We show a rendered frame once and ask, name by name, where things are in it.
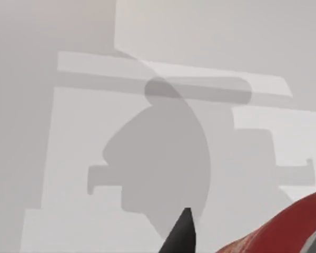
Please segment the red and white can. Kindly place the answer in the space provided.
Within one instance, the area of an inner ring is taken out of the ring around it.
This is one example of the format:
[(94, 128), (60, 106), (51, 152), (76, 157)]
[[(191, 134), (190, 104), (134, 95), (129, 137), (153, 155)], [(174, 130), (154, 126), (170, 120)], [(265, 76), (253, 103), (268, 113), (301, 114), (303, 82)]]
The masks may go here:
[(215, 253), (300, 253), (316, 231), (316, 192), (282, 210), (259, 229)]

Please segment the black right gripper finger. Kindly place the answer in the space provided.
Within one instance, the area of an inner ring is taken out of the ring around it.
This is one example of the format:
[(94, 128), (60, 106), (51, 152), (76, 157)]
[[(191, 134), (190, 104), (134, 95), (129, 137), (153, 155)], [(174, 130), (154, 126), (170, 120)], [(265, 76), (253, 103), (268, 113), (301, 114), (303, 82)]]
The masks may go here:
[(196, 232), (191, 208), (184, 208), (158, 253), (195, 253)]

